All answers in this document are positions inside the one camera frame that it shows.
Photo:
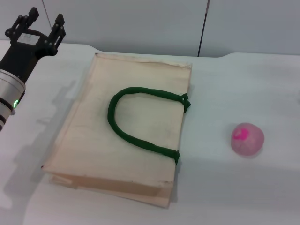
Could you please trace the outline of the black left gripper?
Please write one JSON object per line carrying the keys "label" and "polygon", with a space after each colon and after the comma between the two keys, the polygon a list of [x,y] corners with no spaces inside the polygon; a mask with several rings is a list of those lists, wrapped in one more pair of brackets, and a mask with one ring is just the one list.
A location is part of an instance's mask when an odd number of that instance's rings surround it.
{"label": "black left gripper", "polygon": [[[5,36],[10,39],[11,46],[0,61],[0,68],[16,76],[24,83],[42,57],[57,54],[58,47],[66,36],[65,20],[62,14],[58,14],[56,17],[52,31],[48,36],[29,29],[38,17],[37,8],[32,7],[28,15],[19,15],[12,27],[5,31]],[[17,40],[22,34],[37,35],[39,40],[35,45],[20,43]]]}

